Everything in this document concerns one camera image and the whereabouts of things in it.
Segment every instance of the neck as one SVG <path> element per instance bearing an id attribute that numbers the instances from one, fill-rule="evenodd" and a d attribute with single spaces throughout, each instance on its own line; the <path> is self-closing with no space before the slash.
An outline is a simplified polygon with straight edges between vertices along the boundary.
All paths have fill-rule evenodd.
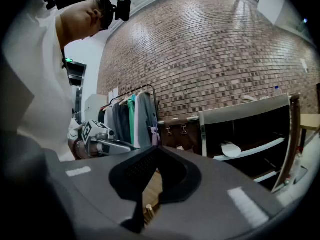
<path id="1" fill-rule="evenodd" d="M 61 50 L 74 41 L 60 14 L 55 17 L 55 29 Z"/>

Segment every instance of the brick wall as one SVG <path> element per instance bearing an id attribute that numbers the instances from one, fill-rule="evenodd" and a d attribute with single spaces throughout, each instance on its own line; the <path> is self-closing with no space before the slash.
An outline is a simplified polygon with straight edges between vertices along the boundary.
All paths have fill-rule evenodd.
<path id="1" fill-rule="evenodd" d="M 306 60 L 309 73 L 302 67 Z M 250 0 L 159 0 L 107 41 L 98 93 L 152 84 L 163 119 L 232 106 L 241 96 L 301 93 L 301 112 L 317 113 L 317 51 L 273 26 Z"/>

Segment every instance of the nose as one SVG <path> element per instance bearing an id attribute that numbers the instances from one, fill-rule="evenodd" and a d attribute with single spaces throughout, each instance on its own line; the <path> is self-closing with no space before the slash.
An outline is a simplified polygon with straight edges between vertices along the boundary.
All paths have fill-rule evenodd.
<path id="1" fill-rule="evenodd" d="M 93 12 L 94 12 L 94 15 L 97 16 L 99 19 L 102 17 L 102 13 L 97 9 L 94 9 Z"/>

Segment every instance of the brown leather bag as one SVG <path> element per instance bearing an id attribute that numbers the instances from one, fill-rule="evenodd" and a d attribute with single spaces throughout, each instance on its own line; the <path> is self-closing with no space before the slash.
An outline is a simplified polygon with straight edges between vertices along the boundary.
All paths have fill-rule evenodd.
<path id="1" fill-rule="evenodd" d="M 164 125 L 159 125 L 159 128 L 163 146 L 174 149 L 181 146 L 185 151 L 202 156 L 201 132 L 198 120 L 187 121 L 186 118 L 181 118 L 164 121 Z"/>

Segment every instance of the person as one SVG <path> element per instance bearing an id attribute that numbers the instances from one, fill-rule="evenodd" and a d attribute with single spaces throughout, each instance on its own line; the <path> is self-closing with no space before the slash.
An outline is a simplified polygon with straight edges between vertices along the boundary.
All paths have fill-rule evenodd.
<path id="1" fill-rule="evenodd" d="M 10 120 L 6 121 L 16 125 L 18 134 L 55 151 L 62 162 L 72 161 L 76 155 L 70 149 L 75 147 L 74 140 L 68 143 L 67 138 L 73 102 L 63 49 L 106 29 L 104 1 L 79 2 L 60 13 L 56 8 L 47 10 L 43 0 L 30 0 L 1 44 L 5 65 L 12 70 L 8 75 L 17 78 L 15 87 L 9 86 L 14 107 L 6 108 L 16 116 L 12 118 L 9 111 Z M 81 149 L 85 154 L 83 143 L 79 144 L 78 152 Z"/>

